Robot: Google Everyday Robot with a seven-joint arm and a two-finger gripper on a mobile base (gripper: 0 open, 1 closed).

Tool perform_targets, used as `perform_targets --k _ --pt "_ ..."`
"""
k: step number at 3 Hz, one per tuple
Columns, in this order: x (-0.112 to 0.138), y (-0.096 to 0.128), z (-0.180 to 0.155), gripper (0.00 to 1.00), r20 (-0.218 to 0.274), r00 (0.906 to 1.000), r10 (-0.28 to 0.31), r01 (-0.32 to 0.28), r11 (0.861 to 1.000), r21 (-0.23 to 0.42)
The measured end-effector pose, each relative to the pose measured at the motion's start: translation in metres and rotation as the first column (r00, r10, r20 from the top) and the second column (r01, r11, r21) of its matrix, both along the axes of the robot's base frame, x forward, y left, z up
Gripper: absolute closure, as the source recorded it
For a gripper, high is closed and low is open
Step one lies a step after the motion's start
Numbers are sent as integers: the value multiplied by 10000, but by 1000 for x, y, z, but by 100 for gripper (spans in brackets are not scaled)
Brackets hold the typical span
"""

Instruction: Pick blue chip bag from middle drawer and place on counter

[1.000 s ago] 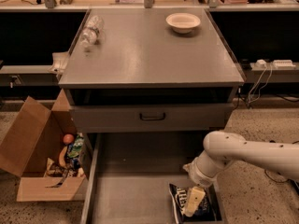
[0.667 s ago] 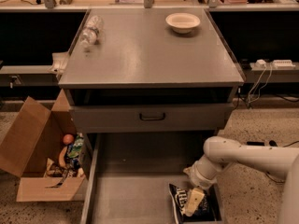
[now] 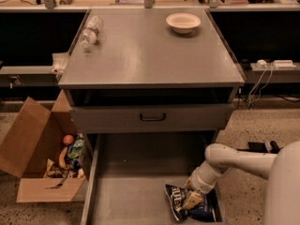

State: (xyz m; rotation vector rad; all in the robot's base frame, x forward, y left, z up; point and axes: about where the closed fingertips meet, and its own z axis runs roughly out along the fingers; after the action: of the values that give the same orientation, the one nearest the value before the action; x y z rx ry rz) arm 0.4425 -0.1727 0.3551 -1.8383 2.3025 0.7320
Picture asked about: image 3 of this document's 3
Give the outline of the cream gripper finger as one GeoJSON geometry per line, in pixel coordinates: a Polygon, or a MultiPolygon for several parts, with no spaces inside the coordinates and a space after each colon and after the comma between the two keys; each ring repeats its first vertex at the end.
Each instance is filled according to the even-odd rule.
{"type": "Polygon", "coordinates": [[[190,210],[197,204],[203,201],[203,195],[196,191],[190,191],[186,199],[183,202],[183,208],[185,210],[190,210]]]}

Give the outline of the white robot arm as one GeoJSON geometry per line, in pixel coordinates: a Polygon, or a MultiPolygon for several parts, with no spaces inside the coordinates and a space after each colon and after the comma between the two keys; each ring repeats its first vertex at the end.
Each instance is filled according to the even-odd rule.
{"type": "Polygon", "coordinates": [[[208,194],[231,168],[268,181],[263,225],[300,225],[300,142],[277,154],[238,151],[221,143],[208,145],[205,160],[184,188],[208,194]]]}

